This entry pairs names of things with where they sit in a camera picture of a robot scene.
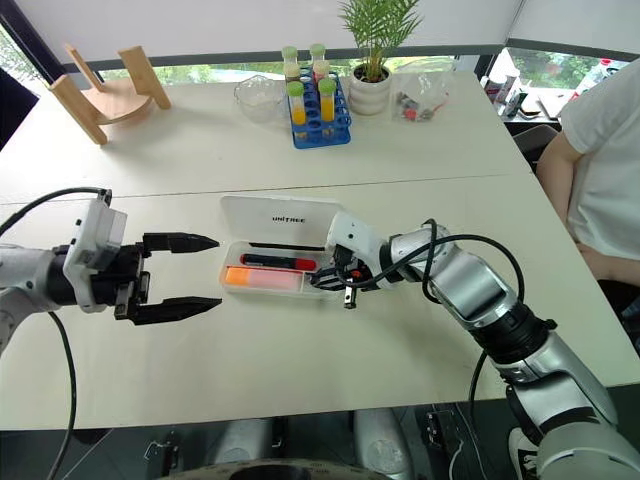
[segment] wooden stand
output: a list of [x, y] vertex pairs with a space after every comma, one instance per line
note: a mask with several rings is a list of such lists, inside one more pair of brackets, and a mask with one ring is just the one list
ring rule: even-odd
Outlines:
[[69, 75], [62, 75], [49, 89], [95, 143], [108, 142], [100, 125], [131, 118], [142, 112], [152, 99], [162, 109], [171, 108], [169, 97], [142, 47], [118, 52], [131, 78], [105, 83], [96, 77], [75, 48], [67, 45], [66, 49], [92, 87], [81, 91]]

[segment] potted plant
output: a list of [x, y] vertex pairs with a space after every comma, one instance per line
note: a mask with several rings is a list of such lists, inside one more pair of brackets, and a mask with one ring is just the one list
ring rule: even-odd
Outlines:
[[341, 3], [345, 28], [362, 50], [364, 62], [351, 74], [349, 105], [363, 115], [380, 113], [389, 103], [391, 72], [387, 56], [420, 24], [419, 0], [348, 0]]

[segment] white case lid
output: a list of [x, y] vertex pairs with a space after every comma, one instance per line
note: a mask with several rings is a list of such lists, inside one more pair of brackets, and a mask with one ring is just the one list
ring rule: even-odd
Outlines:
[[335, 200], [286, 196], [225, 195], [220, 199], [231, 234], [254, 243], [324, 247]]

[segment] white table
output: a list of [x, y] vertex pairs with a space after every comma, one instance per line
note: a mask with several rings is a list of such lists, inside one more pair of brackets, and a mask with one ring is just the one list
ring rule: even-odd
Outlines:
[[454, 78], [432, 121], [353, 115], [350, 144], [312, 150], [293, 147], [286, 121], [251, 123], [234, 103], [235, 84], [167, 87], [172, 109], [108, 127], [104, 147], [44, 96], [0, 152], [0, 204], [81, 184], [127, 197], [528, 172], [475, 76]]
[[[605, 385], [640, 380], [640, 362], [577, 249], [531, 175], [288, 190], [331, 197], [381, 235], [417, 228], [433, 216], [454, 233], [503, 242], [518, 258], [526, 302]], [[66, 307], [78, 374], [77, 428], [154, 425], [460, 401], [479, 349], [418, 285], [362, 293], [358, 308], [335, 301], [225, 294], [218, 270], [231, 238], [219, 194], [115, 199], [129, 215], [125, 241], [145, 231], [188, 231], [223, 242], [179, 257], [154, 254], [151, 301], [220, 296], [222, 305], [179, 323], [134, 327], [112, 310]], [[50, 248], [68, 241], [82, 202], [43, 206], [6, 240]], [[0, 207], [0, 218], [14, 207]], [[489, 246], [464, 244], [514, 284], [508, 262]], [[478, 397], [503, 395], [491, 368]], [[68, 373], [53, 322], [35, 315], [0, 362], [0, 429], [63, 428]]]

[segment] person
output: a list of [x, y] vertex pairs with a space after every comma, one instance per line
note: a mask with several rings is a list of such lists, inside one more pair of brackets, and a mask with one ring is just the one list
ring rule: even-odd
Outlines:
[[[640, 352], [640, 59], [571, 100], [561, 121], [536, 176]], [[537, 450], [510, 432], [519, 480], [536, 478]]]

